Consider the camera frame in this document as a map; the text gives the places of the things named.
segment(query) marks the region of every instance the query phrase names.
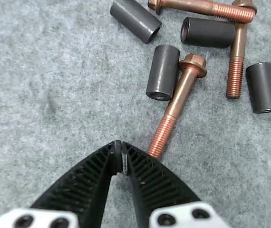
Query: screw hole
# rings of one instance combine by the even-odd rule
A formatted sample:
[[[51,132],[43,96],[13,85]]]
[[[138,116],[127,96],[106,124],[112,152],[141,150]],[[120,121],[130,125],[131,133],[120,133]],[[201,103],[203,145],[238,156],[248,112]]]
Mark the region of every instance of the screw hole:
[[[196,210],[193,210],[193,217],[195,219],[208,219],[210,215],[205,210],[196,209]]]
[[[175,224],[175,218],[169,214],[162,214],[158,217],[160,226],[172,226]]]
[[[24,215],[20,217],[16,223],[15,228],[28,228],[33,222],[33,217],[31,215]]]
[[[58,218],[52,222],[50,228],[68,228],[69,222],[65,218]]]

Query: bolt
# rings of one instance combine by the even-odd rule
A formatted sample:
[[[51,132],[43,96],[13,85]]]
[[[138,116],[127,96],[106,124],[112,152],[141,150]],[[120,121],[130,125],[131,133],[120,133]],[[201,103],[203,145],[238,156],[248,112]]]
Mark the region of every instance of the bolt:
[[[236,0],[232,3],[237,7],[246,7],[257,13],[252,0]],[[245,56],[247,24],[236,23],[235,38],[232,43],[229,74],[227,79],[226,97],[239,99],[242,90],[243,63]]]
[[[210,0],[148,0],[149,8],[160,14],[162,7],[212,15],[220,18],[250,23],[255,16],[255,10],[216,3]]]
[[[161,157],[169,135],[183,110],[197,77],[201,78],[206,76],[207,71],[205,66],[205,59],[194,54],[187,55],[184,60],[179,62],[182,75],[176,86],[174,96],[169,102],[159,127],[148,147],[147,153],[150,156],[156,159]]]

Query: carpet surface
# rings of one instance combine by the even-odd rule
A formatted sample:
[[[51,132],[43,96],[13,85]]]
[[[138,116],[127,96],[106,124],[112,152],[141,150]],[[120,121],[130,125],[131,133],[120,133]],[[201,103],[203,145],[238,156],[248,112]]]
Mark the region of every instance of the carpet surface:
[[[254,3],[246,67],[271,61],[271,1]],[[0,0],[0,215],[31,205],[113,140],[148,148],[167,105],[145,95],[148,75],[155,47],[170,44],[181,59],[203,55],[208,75],[197,80],[162,163],[232,227],[270,228],[271,113],[252,113],[245,80],[241,98],[226,99],[229,48],[180,42],[186,16],[212,17],[165,9],[160,32],[145,45],[111,17],[111,4]],[[122,175],[112,180],[106,227],[137,227]]]

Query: spacer hole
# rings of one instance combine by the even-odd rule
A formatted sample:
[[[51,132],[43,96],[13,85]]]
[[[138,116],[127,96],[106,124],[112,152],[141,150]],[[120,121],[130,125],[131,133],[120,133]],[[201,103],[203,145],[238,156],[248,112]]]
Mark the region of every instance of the spacer hole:
[[[149,37],[148,41],[146,42],[147,44],[150,43],[150,41],[152,41],[155,36],[157,35],[158,31],[160,30],[161,25],[151,34],[151,36]]]
[[[147,94],[150,98],[158,100],[158,101],[169,101],[171,97],[167,94],[152,92]]]
[[[187,34],[188,34],[188,29],[189,29],[188,25],[189,25],[189,19],[186,18],[183,21],[183,25],[182,25],[182,28],[181,28],[181,42],[182,43],[186,42],[186,38],[187,38]]]

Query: screw head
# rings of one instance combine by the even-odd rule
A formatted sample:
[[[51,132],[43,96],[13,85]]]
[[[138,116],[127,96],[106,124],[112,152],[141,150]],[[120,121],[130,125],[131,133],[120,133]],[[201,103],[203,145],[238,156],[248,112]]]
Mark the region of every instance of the screw head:
[[[162,214],[158,217],[160,226],[172,226],[175,224],[175,218],[169,214]]]
[[[205,77],[207,74],[206,71],[206,60],[200,55],[189,54],[185,57],[184,60],[179,62],[179,68],[183,72],[190,65],[195,66],[199,70],[198,77]]]
[[[50,228],[68,228],[69,221],[65,218],[58,218],[52,222]]]
[[[148,7],[155,10],[157,14],[161,13],[161,0],[148,0]]]
[[[233,6],[239,6],[239,7],[245,7],[245,8],[250,8],[257,13],[257,7],[253,4],[252,0],[235,0],[232,3]]]
[[[32,222],[33,217],[31,215],[24,215],[16,221],[14,228],[28,228],[32,225]]]
[[[209,213],[202,209],[193,210],[192,214],[195,219],[208,219],[210,217]]]

